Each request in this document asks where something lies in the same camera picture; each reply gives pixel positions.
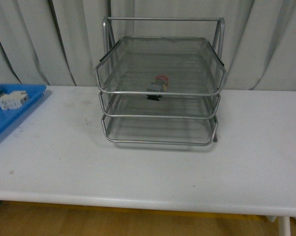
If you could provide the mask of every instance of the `metal mesh desk organizer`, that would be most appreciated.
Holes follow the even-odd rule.
[[[115,43],[112,21],[216,21],[217,25],[212,45],[198,37],[125,36]],[[216,112],[227,77],[221,61],[224,27],[223,18],[105,17],[106,55],[95,69],[105,137],[122,143],[217,142]]]

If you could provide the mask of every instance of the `white table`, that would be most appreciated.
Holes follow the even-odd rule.
[[[48,87],[0,136],[0,200],[296,217],[296,92],[222,91],[207,147],[110,143],[97,95]]]

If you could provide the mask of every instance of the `white block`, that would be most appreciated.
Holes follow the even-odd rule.
[[[0,98],[0,108],[2,110],[18,109],[28,100],[29,96],[26,91],[13,91]]]

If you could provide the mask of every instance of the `curtain fold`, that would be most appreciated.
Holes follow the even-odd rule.
[[[102,17],[224,17],[226,89],[296,90],[296,0],[0,0],[0,82],[94,86]],[[113,22],[125,35],[200,36],[215,23]]]

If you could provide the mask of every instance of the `mesh tray bottom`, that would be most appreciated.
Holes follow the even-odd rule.
[[[200,55],[165,55],[129,53],[120,60],[120,66],[110,79],[115,91],[147,92],[158,75],[169,78],[167,91],[171,93],[214,93],[213,78]]]
[[[107,106],[108,96],[103,94],[106,112],[112,116],[171,116],[209,118],[214,115],[217,98],[162,96],[159,101],[147,99],[146,95],[120,95]]]
[[[104,116],[104,129],[113,141],[173,142],[207,145],[216,130],[215,119],[110,118]]]

